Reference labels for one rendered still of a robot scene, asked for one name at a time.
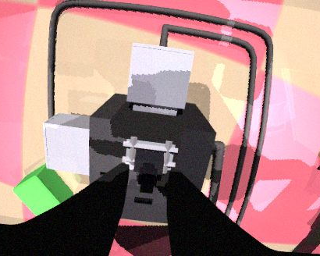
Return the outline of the green cube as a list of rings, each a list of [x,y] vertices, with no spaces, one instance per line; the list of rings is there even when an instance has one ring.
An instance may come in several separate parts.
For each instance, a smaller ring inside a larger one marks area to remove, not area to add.
[[[35,216],[72,197],[69,186],[46,163],[21,179],[12,191],[20,197]]]

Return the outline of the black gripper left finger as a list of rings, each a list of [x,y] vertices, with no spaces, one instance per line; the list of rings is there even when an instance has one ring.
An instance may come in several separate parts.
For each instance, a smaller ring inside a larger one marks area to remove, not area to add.
[[[123,213],[128,163],[17,225],[0,223],[0,256],[109,256]]]

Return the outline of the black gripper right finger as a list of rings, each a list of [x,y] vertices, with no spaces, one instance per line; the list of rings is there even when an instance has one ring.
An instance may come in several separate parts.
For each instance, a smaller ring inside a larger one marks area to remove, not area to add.
[[[320,256],[270,250],[230,220],[179,169],[169,172],[167,222],[172,256]]]

